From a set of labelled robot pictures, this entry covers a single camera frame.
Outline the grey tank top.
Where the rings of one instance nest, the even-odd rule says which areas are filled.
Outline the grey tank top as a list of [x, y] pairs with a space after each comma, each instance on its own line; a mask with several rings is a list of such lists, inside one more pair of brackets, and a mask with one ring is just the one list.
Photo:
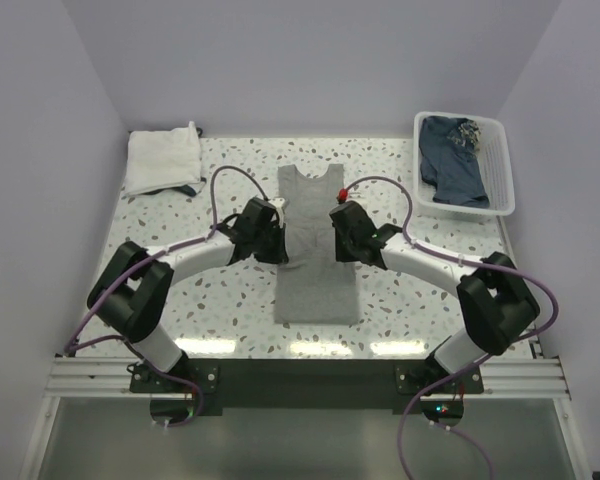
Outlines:
[[286, 200], [284, 243], [288, 261], [278, 267], [274, 321], [278, 324], [351, 325], [358, 320], [356, 272], [336, 260], [329, 213], [344, 187], [344, 167], [331, 164], [316, 178], [296, 166], [278, 169]]

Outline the white motorcycle print tank top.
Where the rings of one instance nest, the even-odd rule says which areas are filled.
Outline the white motorcycle print tank top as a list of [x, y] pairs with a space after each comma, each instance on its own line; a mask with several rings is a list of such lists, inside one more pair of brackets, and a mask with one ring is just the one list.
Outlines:
[[196, 124], [161, 131], [133, 131], [127, 148], [124, 192], [127, 196], [206, 182]]

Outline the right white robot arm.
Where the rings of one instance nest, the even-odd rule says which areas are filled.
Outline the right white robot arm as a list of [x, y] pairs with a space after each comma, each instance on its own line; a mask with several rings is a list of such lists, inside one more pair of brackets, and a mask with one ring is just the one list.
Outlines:
[[329, 216], [337, 261], [408, 274], [458, 300], [464, 327], [412, 374], [422, 386], [449, 392], [460, 382], [461, 370], [486, 355], [503, 354], [539, 316], [535, 297], [514, 273], [511, 259], [500, 252], [467, 259], [438, 247], [425, 252], [416, 241], [407, 241], [398, 226], [375, 226], [354, 201], [335, 207]]

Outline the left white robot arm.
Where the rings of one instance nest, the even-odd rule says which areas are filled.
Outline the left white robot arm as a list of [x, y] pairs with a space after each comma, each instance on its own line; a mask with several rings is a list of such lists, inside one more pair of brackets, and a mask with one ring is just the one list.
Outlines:
[[151, 378], [176, 392], [194, 378], [188, 357], [160, 325], [170, 288], [196, 274], [251, 257], [283, 264], [287, 201], [254, 197], [243, 211], [215, 226], [209, 238], [144, 248], [126, 242], [115, 251], [87, 298], [89, 312], [113, 328], [153, 366]]

